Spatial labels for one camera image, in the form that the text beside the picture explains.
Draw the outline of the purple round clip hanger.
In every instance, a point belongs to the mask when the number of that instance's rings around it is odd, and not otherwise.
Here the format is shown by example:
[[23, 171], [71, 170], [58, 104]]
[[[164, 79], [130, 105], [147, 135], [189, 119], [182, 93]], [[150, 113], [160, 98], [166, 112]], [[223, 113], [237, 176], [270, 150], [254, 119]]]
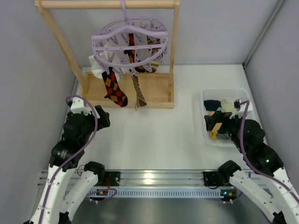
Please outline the purple round clip hanger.
[[123, 18], [113, 21], [92, 36], [92, 67], [110, 74], [131, 76], [137, 72], [152, 72], [167, 52], [169, 32], [160, 21], [151, 17], [127, 15], [125, 1], [121, 1]]

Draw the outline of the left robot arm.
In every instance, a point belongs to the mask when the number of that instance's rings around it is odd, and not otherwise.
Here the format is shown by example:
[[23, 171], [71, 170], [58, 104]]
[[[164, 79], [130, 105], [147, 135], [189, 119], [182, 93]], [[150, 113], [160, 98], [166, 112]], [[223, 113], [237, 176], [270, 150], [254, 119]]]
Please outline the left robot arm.
[[71, 106], [64, 124], [61, 140], [53, 147], [46, 184], [40, 202], [28, 224], [70, 224], [80, 204], [91, 188], [105, 179], [105, 166], [90, 161], [70, 190], [66, 192], [84, 148], [95, 133], [110, 127], [109, 113], [100, 105], [88, 110], [85, 106]]

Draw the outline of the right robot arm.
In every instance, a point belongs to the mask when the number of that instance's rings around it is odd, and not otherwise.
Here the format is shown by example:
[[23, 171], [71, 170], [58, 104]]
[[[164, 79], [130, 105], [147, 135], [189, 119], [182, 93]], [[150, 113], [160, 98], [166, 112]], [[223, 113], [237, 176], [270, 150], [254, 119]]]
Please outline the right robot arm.
[[243, 160], [258, 175], [267, 190], [256, 184], [234, 161], [222, 164], [217, 175], [224, 185], [239, 189], [272, 224], [297, 224], [299, 222], [299, 195], [294, 189], [282, 160], [264, 142], [265, 131], [259, 123], [239, 116], [231, 118], [230, 112], [216, 111], [204, 116], [206, 130], [227, 134]]

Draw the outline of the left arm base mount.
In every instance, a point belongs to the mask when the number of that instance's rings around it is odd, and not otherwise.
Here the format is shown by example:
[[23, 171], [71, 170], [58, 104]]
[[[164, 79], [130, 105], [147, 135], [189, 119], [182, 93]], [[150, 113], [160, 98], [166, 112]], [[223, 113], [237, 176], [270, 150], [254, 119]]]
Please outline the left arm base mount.
[[120, 177], [121, 173], [118, 171], [106, 171], [104, 179], [95, 185], [103, 190], [96, 189], [97, 193], [91, 199], [102, 202], [114, 198], [117, 195], [115, 187], [119, 186]]

